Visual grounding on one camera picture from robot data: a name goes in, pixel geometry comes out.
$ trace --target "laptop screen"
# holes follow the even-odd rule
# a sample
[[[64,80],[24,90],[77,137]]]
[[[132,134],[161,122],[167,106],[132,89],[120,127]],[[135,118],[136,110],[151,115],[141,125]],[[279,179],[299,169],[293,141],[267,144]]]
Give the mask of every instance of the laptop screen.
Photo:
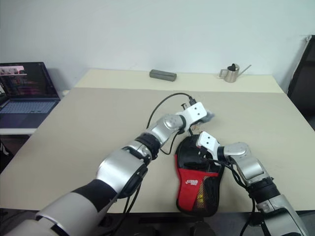
[[[43,62],[0,63],[0,85],[10,98],[58,98]]]

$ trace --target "white wall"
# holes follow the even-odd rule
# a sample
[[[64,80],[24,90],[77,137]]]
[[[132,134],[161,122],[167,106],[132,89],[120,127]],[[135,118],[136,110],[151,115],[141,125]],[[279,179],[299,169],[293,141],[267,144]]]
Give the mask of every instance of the white wall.
[[[314,0],[0,0],[0,61],[44,61],[58,89],[89,67],[217,73],[233,62],[286,88],[314,33]]]

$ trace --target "laptop keyboard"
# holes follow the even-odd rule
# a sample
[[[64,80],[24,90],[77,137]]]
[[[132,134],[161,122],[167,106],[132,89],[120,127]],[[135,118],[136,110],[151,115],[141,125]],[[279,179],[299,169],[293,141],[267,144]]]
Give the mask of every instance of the laptop keyboard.
[[[55,102],[10,102],[1,113],[48,113]]]

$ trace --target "laptop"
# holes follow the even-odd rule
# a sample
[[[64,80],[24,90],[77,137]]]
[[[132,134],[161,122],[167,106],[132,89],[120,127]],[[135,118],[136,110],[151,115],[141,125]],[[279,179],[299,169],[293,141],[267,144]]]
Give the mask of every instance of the laptop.
[[[38,128],[60,101],[43,62],[0,63],[0,128]]]

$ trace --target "robotic arm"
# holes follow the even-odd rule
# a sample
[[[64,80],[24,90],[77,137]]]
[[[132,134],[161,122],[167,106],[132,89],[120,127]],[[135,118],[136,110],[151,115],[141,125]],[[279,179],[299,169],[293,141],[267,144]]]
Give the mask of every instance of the robotic arm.
[[[118,199],[132,195],[156,159],[158,150],[175,133],[192,124],[207,122],[212,114],[195,102],[182,112],[165,115],[135,140],[109,154],[100,164],[96,178],[73,190],[26,220],[7,236],[84,236],[95,228]]]
[[[249,195],[256,201],[264,218],[263,231],[269,236],[307,236],[307,230],[291,204],[280,194],[263,165],[253,157],[249,146],[235,143],[220,147],[217,140],[202,132],[196,143],[213,159],[236,165]]]

